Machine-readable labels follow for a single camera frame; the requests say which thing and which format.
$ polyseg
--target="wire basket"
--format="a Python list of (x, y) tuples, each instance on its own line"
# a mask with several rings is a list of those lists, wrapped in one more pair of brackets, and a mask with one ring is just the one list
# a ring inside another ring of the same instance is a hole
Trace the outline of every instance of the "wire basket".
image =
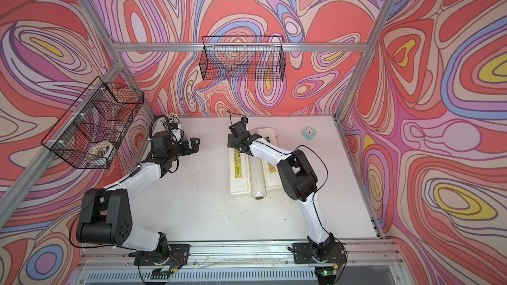
[(107, 169), (143, 102), (138, 89), (102, 82), (63, 133), (45, 142), (60, 118), (41, 144), (74, 168)]
[(283, 81), (282, 36), (204, 36), (203, 80)]

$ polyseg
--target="small box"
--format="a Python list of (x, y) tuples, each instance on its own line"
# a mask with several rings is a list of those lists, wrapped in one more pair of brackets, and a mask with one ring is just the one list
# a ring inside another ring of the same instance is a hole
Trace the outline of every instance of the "small box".
[(303, 136), (305, 138), (307, 138), (308, 140), (312, 140), (312, 138), (317, 134), (317, 131), (315, 131), (314, 129), (310, 128), (310, 127), (306, 127), (304, 130), (303, 130)]

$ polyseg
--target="vent grille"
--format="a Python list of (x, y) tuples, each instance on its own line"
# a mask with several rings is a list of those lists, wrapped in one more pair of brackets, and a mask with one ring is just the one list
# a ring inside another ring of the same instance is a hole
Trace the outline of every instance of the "vent grille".
[[(225, 281), (314, 281), (315, 268), (313, 267), (270, 267), (270, 268), (184, 268), (178, 273), (167, 275), (151, 275), (151, 269), (141, 274), (148, 282), (225, 282)], [(87, 284), (92, 283), (127, 283), (140, 282), (136, 270), (92, 270)]]

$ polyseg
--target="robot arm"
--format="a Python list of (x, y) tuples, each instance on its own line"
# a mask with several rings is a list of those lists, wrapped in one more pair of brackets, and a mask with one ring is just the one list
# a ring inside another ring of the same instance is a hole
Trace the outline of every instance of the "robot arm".
[(287, 151), (272, 145), (257, 134), (251, 135), (246, 129), (247, 122), (248, 119), (243, 117), (229, 127), (231, 134), (228, 147), (263, 158), (277, 166), (284, 191), (291, 199), (296, 200), (303, 214), (312, 254), (322, 261), (333, 250), (335, 238), (332, 233), (327, 233), (328, 229), (315, 196), (317, 176), (306, 155), (301, 150)]
[[(167, 130), (153, 135), (152, 128), (160, 118), (164, 118)], [(166, 173), (174, 173), (171, 166), (174, 161), (178, 163), (180, 156), (199, 151), (200, 140), (190, 138), (190, 143), (183, 140), (177, 117), (172, 116), (171, 120), (162, 115), (152, 121), (149, 126), (151, 149), (134, 171), (111, 185), (85, 193), (76, 231), (80, 243), (114, 244), (147, 251), (161, 262), (169, 256), (165, 234), (143, 229), (132, 222), (129, 200)]]

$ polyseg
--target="colorful wall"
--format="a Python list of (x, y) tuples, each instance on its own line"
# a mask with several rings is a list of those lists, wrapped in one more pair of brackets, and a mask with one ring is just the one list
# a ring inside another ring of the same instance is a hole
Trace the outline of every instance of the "colorful wall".
[[(0, 1), (0, 191), (40, 151), (40, 142), (96, 76), (111, 66), (76, 0)], [(81, 251), (68, 242), (83, 193), (123, 176), (147, 133), (143, 112), (109, 170), (55, 159), (0, 229), (0, 284), (63, 284)]]
[[(383, 0), (93, 0), (119, 42), (199, 42), (282, 35), (285, 42), (365, 42)], [(124, 53), (154, 111), (181, 115), (332, 114), (358, 53), (288, 53), (283, 82), (202, 81), (200, 53)]]
[(398, 0), (341, 114), (416, 284), (507, 283), (507, 0)]

